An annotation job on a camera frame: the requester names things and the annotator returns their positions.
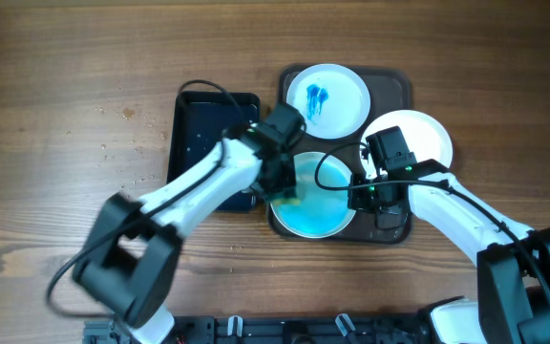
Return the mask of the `green and yellow sponge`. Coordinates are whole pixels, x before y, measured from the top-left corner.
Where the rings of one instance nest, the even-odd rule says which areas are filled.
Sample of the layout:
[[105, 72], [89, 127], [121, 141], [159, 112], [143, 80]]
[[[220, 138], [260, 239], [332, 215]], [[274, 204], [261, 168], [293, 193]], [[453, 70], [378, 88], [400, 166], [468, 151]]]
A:
[[298, 205], [301, 202], [301, 198], [298, 195], [295, 188], [287, 189], [276, 193], [270, 202], [276, 205]]

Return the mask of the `white plate with blue water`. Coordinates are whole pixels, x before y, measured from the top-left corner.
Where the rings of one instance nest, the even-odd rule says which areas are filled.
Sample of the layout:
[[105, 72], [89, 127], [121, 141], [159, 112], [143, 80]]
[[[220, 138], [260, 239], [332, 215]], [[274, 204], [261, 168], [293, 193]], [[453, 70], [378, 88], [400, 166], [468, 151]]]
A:
[[323, 152], [304, 152], [294, 157], [296, 172], [295, 203], [272, 204], [275, 219], [288, 232], [322, 239], [342, 231], [353, 219], [355, 210], [348, 208], [348, 192], [328, 191], [314, 181]]

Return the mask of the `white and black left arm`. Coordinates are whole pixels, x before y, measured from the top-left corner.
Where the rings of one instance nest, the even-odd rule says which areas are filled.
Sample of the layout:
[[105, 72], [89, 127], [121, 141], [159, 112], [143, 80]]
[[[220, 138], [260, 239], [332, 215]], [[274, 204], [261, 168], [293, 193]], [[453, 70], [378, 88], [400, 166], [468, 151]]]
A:
[[175, 318], [164, 300], [184, 241], [238, 192], [254, 187], [271, 200], [294, 197], [291, 151], [300, 136], [269, 124], [231, 128], [164, 187], [136, 201], [112, 196], [70, 262], [74, 281], [136, 342], [165, 342]]

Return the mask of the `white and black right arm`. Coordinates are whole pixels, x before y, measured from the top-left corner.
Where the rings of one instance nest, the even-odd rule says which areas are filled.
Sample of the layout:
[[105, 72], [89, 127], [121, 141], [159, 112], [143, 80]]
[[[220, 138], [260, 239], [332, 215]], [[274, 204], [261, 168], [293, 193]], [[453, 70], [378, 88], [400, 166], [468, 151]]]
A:
[[476, 266], [477, 299], [429, 313], [441, 343], [550, 344], [550, 227], [534, 230], [473, 195], [447, 167], [428, 160], [350, 179], [353, 207], [404, 204]]

